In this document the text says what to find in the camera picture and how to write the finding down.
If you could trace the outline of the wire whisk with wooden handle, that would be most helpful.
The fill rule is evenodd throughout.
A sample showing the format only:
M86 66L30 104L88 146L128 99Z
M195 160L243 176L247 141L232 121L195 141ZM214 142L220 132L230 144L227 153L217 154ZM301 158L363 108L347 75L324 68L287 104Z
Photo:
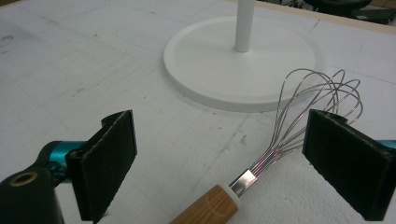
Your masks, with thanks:
M226 224L241 208L240 197L280 159L304 144L311 109L330 112L355 122L363 106L358 87L344 70L332 75L307 68L289 72L283 80L271 141L260 157L229 185L216 185L170 224Z

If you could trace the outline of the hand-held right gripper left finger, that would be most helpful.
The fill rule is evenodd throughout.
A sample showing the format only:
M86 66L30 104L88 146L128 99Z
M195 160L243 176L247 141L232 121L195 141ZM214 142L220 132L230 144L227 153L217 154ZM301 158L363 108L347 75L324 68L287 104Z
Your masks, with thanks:
M81 219L92 223L105 215L137 155L131 110L107 116L101 125L87 141L46 144L36 160L56 185L72 184Z

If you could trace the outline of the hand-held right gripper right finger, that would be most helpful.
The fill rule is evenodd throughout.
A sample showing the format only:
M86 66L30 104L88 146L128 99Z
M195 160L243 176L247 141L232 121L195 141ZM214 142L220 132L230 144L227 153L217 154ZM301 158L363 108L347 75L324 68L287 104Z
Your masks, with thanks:
M303 154L367 221L382 221L396 190L396 140L374 140L342 116L312 109Z

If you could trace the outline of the white round stand with pole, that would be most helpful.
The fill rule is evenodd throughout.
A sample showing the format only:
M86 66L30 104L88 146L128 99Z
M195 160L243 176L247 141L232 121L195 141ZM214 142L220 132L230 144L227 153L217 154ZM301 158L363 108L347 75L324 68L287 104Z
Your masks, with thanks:
M239 0L235 17L197 22L168 42L164 66L178 90L215 108L262 112L319 83L306 74L326 70L318 43L282 22L255 18L254 6Z

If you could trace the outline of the dark chair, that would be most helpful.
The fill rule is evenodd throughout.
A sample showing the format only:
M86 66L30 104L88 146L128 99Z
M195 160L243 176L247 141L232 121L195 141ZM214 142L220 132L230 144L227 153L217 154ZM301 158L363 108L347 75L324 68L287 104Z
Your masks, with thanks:
M304 0L314 11L329 15L390 24L396 19L396 9L365 9L373 0Z

